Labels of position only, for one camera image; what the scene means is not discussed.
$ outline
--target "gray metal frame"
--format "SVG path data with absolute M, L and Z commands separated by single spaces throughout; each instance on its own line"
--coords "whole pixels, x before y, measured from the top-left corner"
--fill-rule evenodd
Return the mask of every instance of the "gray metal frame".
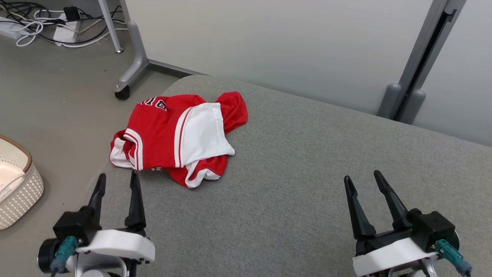
M 179 72 L 183 72 L 183 73 L 186 73 L 186 74 L 189 74 L 189 75 L 208 75 L 208 74 L 200 73 L 200 72 L 197 72 L 197 71 L 193 71 L 193 70 L 189 70 L 189 69 L 184 69 L 184 68 L 173 66 L 173 65 L 170 65 L 170 64 L 158 62 L 158 61 L 155 61 L 155 60 L 149 60 L 149 63 L 150 64 L 153 64 L 153 65 L 156 65 L 156 66 L 160 66 L 160 67 L 164 67 L 164 68 L 176 70 L 176 71 L 179 71 Z
M 115 52 L 121 53 L 123 52 L 123 48 L 120 46 L 120 41 L 118 40 L 118 36 L 116 35 L 115 25 L 113 24 L 113 18 L 111 17 L 111 13 L 109 12 L 108 3 L 106 0 L 98 0 L 99 6 L 101 7 L 102 15 L 104 20 L 106 21 L 106 25 L 108 26 L 109 34 L 111 36 L 111 40 L 115 46 Z
M 135 47 L 135 58 L 126 72 L 118 79 L 113 89 L 114 92 L 122 91 L 149 64 L 137 24 L 133 21 L 127 21 L 126 24 L 128 26 L 131 41 Z
M 406 103 L 404 103 L 405 107 L 402 115 L 405 113 L 406 109 L 417 109 L 416 111 L 407 112 L 404 117 L 406 123 L 410 122 L 409 124 L 411 124 L 411 122 L 413 122 L 413 119 L 410 120 L 410 117 L 408 117 L 408 115 L 410 114 L 417 115 L 418 109 L 422 105 L 422 103 L 418 105 L 413 105 L 413 104 L 409 105 L 411 100 L 410 98 L 414 94 L 413 91 L 419 91 L 421 89 L 422 84 L 424 83 L 430 69 L 432 68 L 433 63 L 437 55 L 439 54 L 442 45 L 446 41 L 446 38 L 448 37 L 448 34 L 451 31 L 451 28 L 456 22 L 456 19 L 459 13 L 461 12 L 465 2 L 466 0 L 433 0 L 432 1 L 432 4 L 430 5 L 431 7 L 429 8 L 429 12 L 427 13 L 427 16 L 424 20 L 420 33 L 417 37 L 417 40 L 415 41 L 415 45 L 412 49 L 412 52 L 410 53 L 410 57 L 408 58 L 408 62 L 405 66 L 405 69 L 403 70 L 403 73 L 401 74 L 399 83 L 390 84 L 388 86 L 389 88 L 390 86 L 399 85 L 400 91 L 396 93 L 395 90 L 387 89 L 384 98 L 381 102 L 381 106 L 379 107 L 379 111 L 377 112 L 376 115 L 389 119 L 400 120 L 400 118 L 398 118 L 397 112 L 399 111 L 400 106 L 403 104 L 403 100 L 405 96 L 407 96 L 408 99 Z M 437 24 L 443 12 L 449 15 L 453 15 L 452 20 L 444 25 L 443 29 L 441 30 L 441 33 L 439 34 L 437 41 L 435 42 L 432 48 L 431 53 L 427 57 L 424 57 L 427 46 L 431 41 L 434 31 L 436 31 Z M 423 58 L 426 58 L 425 65 L 420 70 L 420 72 L 417 72 L 419 64 L 421 63 Z M 418 74 L 418 79 L 415 82 L 415 84 L 413 84 L 412 88 L 410 88 L 412 79 L 414 78 L 415 74 Z M 416 92 L 415 95 L 418 95 L 417 97 L 419 99 L 418 101 L 423 101 L 425 99 L 425 93 L 423 97 L 421 95 L 421 92 Z

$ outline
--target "clothing pile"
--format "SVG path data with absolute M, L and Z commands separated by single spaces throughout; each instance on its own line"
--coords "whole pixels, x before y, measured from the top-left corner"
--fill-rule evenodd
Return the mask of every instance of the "clothing pile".
M 138 103 L 126 129 L 111 142 L 110 162 L 117 167 L 168 170 L 180 185 L 195 188 L 217 180 L 234 149 L 225 135 L 247 121 L 239 92 L 215 103 L 198 95 L 159 96 Z

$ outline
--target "white cable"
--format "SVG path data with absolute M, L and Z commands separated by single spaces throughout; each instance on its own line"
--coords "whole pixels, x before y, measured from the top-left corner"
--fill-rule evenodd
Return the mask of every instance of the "white cable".
M 7 9 L 5 9 L 5 7 L 3 7 L 3 5 L 0 5 L 0 7 L 7 13 L 9 13 L 9 11 L 7 11 Z M 31 44 L 35 39 L 36 39 L 36 35 L 41 33 L 44 29 L 44 25 L 53 25 L 53 24 L 56 24 L 56 23 L 53 23 L 53 22 L 46 22 L 48 20 L 55 20 L 55 19 L 59 19 L 59 18 L 49 18 L 49 17 L 37 17 L 38 14 L 40 14 L 41 12 L 45 12 L 47 10 L 38 10 L 34 13 L 34 19 L 35 20 L 31 20 L 31 19 L 27 19 L 17 13 L 13 13 L 13 12 L 10 12 L 11 15 L 15 15 L 19 18 L 22 18 L 24 19 L 24 21 L 21 21 L 21 23 L 25 24 L 25 26 L 23 26 L 22 28 L 20 29 L 13 29 L 12 26 L 9 28 L 9 30 L 13 31 L 13 32 L 20 32 L 22 34 L 22 36 L 16 41 L 15 45 L 19 46 L 19 47 L 24 47 L 24 46 L 27 46 L 29 44 Z M 62 10 L 49 10 L 49 12 L 53 12 L 53 13 L 64 13 L 64 11 Z M 99 23 L 102 19 L 97 19 L 94 23 L 90 24 L 88 27 L 86 27 L 85 29 L 81 30 L 81 31 L 76 31 L 70 27 L 68 27 L 67 25 L 64 25 L 64 24 L 56 24 L 57 26 L 60 26 L 62 28 L 65 28 L 65 29 L 68 29 L 72 32 L 76 32 L 78 34 L 80 33 L 83 33 L 85 31 L 87 31 L 90 27 L 96 25 L 97 23 Z M 113 19 L 113 21 L 115 23 L 119 23 L 119 24 L 125 24 L 125 22 L 120 22 L 120 21 L 116 21 L 115 19 Z M 36 27 L 36 31 L 35 32 L 32 32 L 30 33 L 30 29 L 28 29 L 29 26 L 31 25 L 34 25 L 34 24 L 37 24 L 37 27 Z M 125 28 L 119 28 L 119 29 L 115 29 L 115 30 L 118 30 L 118 31 L 122 31 L 122 30 L 128 30 L 128 29 L 125 29 Z M 62 44 L 63 46 L 65 47 L 68 47 L 68 48 L 79 48 L 79 47 L 84 47 L 84 46 L 87 46 L 87 45 L 91 45 L 93 43 L 96 43 L 98 41 L 100 41 L 101 39 L 103 39 L 105 36 L 107 36 L 109 34 L 108 33 L 105 33 L 103 36 L 100 36 L 99 38 L 93 40 L 93 41 L 90 41 L 88 43 L 85 43 L 85 44 L 76 44 L 76 45 L 71 45 L 71 44 Z M 24 40 L 25 38 L 31 36 L 31 40 L 28 41 L 27 43 L 24 43 L 24 44 L 20 44 L 20 42 L 22 40 Z
M 116 31 L 128 31 L 128 28 L 116 28 L 115 29 Z M 100 36 L 99 38 L 93 40 L 93 41 L 90 41 L 90 42 L 87 42 L 87 43 L 84 43 L 84 44 L 63 44 L 63 46 L 67 47 L 67 48 L 80 48 L 80 47 L 84 47 L 84 46 L 87 46 L 87 45 L 91 45 L 93 43 L 96 43 L 98 41 L 100 41 L 101 39 L 103 39 L 105 36 L 109 35 L 109 32 L 105 33 L 104 35 Z

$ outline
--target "metal table leg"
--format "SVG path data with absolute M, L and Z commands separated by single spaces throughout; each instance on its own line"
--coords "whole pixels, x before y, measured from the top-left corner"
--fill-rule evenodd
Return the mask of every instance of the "metal table leg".
M 130 33 L 133 47 L 135 47 L 135 58 L 113 88 L 116 98 L 121 100 L 127 99 L 130 96 L 130 87 L 128 84 L 149 64 L 137 24 L 133 21 L 127 21 L 126 24 L 128 25 L 128 32 Z
M 108 26 L 109 34 L 111 35 L 111 39 L 113 40 L 113 44 L 115 45 L 115 52 L 121 53 L 124 49 L 120 46 L 120 41 L 118 40 L 118 36 L 116 35 L 115 26 L 113 25 L 113 19 L 111 18 L 111 13 L 108 9 L 108 3 L 106 3 L 106 0 L 98 1 L 99 5 L 101 6 L 102 15 L 104 16 L 104 20 L 106 21 L 106 25 Z

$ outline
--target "gray floor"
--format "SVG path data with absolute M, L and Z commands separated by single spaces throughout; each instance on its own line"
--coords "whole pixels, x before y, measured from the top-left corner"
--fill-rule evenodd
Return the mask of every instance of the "gray floor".
M 2 276 L 42 275 L 39 245 L 54 236 L 51 228 L 64 211 L 78 208 L 108 158 L 114 133 L 126 126 L 137 102 L 178 80 L 148 70 L 132 84 L 130 99 L 116 100 L 111 88 L 133 60 L 128 34 L 119 37 L 121 54 L 110 39 L 77 49 L 37 39 L 21 48 L 0 36 L 0 134 L 31 152 L 45 188 L 26 215 L 0 230 Z

